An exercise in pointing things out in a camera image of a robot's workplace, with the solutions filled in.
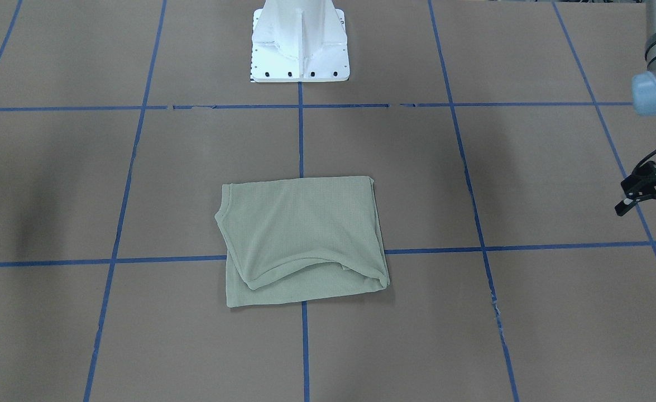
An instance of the towel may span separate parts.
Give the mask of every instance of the towel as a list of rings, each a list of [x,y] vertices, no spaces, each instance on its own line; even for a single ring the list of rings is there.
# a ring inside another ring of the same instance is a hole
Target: towel
[[[302,178],[222,186],[226,305],[292,303],[389,285],[374,181]]]

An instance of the white mounting bracket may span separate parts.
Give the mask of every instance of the white mounting bracket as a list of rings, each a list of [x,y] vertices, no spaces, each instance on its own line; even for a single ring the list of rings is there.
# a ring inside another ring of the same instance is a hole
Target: white mounting bracket
[[[332,0],[266,0],[253,13],[252,82],[330,82],[350,76],[345,13]]]

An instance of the fabric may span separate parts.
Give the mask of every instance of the fabric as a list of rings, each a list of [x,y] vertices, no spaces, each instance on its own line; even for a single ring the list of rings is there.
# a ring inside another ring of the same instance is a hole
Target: fabric
[[[223,185],[216,222],[226,305],[355,295],[389,285],[368,176]]]

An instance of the grid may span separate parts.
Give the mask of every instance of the grid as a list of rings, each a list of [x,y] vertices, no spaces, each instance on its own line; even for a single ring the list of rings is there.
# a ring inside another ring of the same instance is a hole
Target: grid
[[[656,240],[654,239],[649,226],[646,222],[646,219],[638,207],[637,212],[639,219],[642,223],[644,232],[647,235],[647,241],[639,242],[589,242],[589,243],[575,243],[575,244],[546,244],[546,245],[508,245],[508,246],[489,246],[486,244],[482,232],[482,227],[479,219],[478,206],[476,203],[476,198],[474,196],[473,187],[471,183],[471,177],[469,174],[468,161],[466,153],[464,152],[464,147],[462,143],[460,127],[457,116],[457,109],[462,107],[530,107],[530,106],[540,106],[540,107],[573,107],[573,106],[591,106],[594,107],[598,118],[601,122],[604,135],[606,136],[613,156],[616,160],[619,170],[623,177],[627,176],[626,170],[621,162],[619,157],[618,150],[614,144],[614,141],[611,138],[609,128],[605,122],[603,114],[601,113],[602,106],[622,106],[630,107],[630,102],[599,102],[596,100],[596,97],[591,89],[589,84],[588,77],[586,76],[585,70],[581,64],[576,49],[571,41],[570,35],[568,34],[568,28],[563,22],[562,15],[558,10],[556,3],[552,3],[553,12],[558,18],[558,22],[563,30],[563,34],[567,39],[568,46],[571,49],[573,54],[573,61],[575,61],[578,71],[583,78],[583,83],[585,83],[588,94],[591,97],[591,102],[473,102],[473,103],[460,103],[455,102],[452,96],[451,86],[449,83],[448,62],[445,60],[445,57],[442,53],[442,42],[439,37],[439,30],[437,22],[435,21],[435,15],[432,5],[432,0],[427,0],[428,8],[430,11],[430,20],[432,20],[432,28],[435,38],[435,47],[437,48],[438,57],[440,60],[440,66],[442,67],[443,74],[443,84],[445,86],[447,102],[443,103],[401,103],[401,104],[380,104],[380,103],[364,103],[364,104],[304,104],[303,103],[303,85],[302,83],[297,84],[298,91],[298,102],[297,104],[172,104],[172,105],[149,105],[149,94],[151,91],[151,82],[152,74],[154,73],[154,65],[156,63],[157,51],[160,46],[160,38],[162,26],[164,25],[164,15],[167,7],[167,0],[162,0],[161,11],[159,16],[159,23],[157,24],[156,37],[154,41],[154,49],[152,49],[151,62],[149,65],[149,72],[147,72],[146,77],[146,86],[144,90],[143,100],[141,105],[116,105],[116,106],[88,106],[88,107],[0,107],[0,112],[52,112],[52,111],[110,111],[110,110],[138,110],[140,111],[139,120],[136,128],[136,135],[134,137],[133,151],[129,161],[129,168],[126,177],[126,185],[123,193],[123,200],[121,204],[119,219],[116,227],[116,238],[113,244],[112,254],[109,258],[98,258],[98,259],[84,259],[84,260],[38,260],[38,261],[6,261],[0,262],[0,267],[35,267],[35,266],[53,266],[53,265],[109,265],[108,275],[106,279],[106,287],[103,295],[102,308],[100,311],[100,317],[98,321],[98,331],[95,337],[94,351],[92,354],[90,367],[88,371],[88,379],[85,387],[84,400],[87,402],[90,400],[93,377],[95,372],[95,367],[97,359],[100,353],[100,346],[102,340],[102,331],[104,319],[108,309],[108,302],[111,294],[111,287],[113,282],[113,273],[116,265],[118,264],[133,264],[133,263],[142,263],[142,262],[185,262],[185,261],[210,261],[210,260],[225,260],[225,255],[184,255],[184,256],[165,256],[165,257],[132,257],[132,258],[120,258],[118,257],[119,245],[121,242],[122,230],[124,219],[126,215],[126,208],[128,204],[128,199],[131,193],[131,183],[132,183],[132,174],[133,166],[137,156],[137,148],[141,140],[142,134],[142,125],[144,122],[144,116],[146,110],[162,110],[162,109],[192,109],[192,108],[210,108],[210,109],[297,109],[298,111],[298,127],[299,127],[299,172],[300,177],[304,177],[304,152],[303,152],[303,110],[305,109],[315,109],[315,108],[389,108],[389,107],[443,107],[449,109],[449,114],[451,115],[453,128],[456,133],[456,141],[458,143],[458,149],[460,153],[461,160],[463,162],[464,168],[464,179],[471,198],[471,206],[473,209],[473,218],[474,224],[476,226],[476,231],[478,234],[479,247],[445,247],[445,248],[410,248],[410,249],[390,249],[385,250],[387,255],[398,255],[398,254],[428,254],[428,253],[456,253],[456,252],[473,252],[480,253],[483,258],[483,265],[486,274],[486,278],[489,284],[489,290],[491,292],[491,301],[494,308],[494,315],[496,318],[497,331],[499,331],[499,336],[501,339],[501,346],[504,352],[504,359],[506,362],[506,368],[509,374],[509,381],[511,384],[511,392],[514,401],[519,400],[519,392],[514,377],[514,370],[511,364],[511,358],[509,355],[509,347],[507,345],[506,338],[504,336],[504,326],[501,322],[501,313],[498,307],[498,298],[496,292],[496,285],[491,275],[491,268],[489,264],[489,255],[488,252],[499,252],[499,251],[511,251],[511,250],[557,250],[557,249],[586,249],[586,248],[603,248],[603,247],[650,247],[653,251],[654,257],[656,258]],[[9,23],[8,31],[4,36],[3,42],[0,48],[0,62],[4,53],[4,49],[11,38],[14,25],[17,21],[17,16],[21,13],[22,0],[17,1],[16,8]],[[303,334],[303,389],[304,389],[304,400],[310,400],[310,369],[309,369],[309,353],[308,353],[308,303],[302,302],[301,304],[301,316],[302,316],[302,334]]]

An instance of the green cloth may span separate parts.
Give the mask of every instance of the green cloth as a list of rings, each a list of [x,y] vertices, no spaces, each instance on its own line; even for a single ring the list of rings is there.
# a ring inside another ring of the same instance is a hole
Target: green cloth
[[[390,283],[368,176],[223,185],[226,305],[281,304]]]

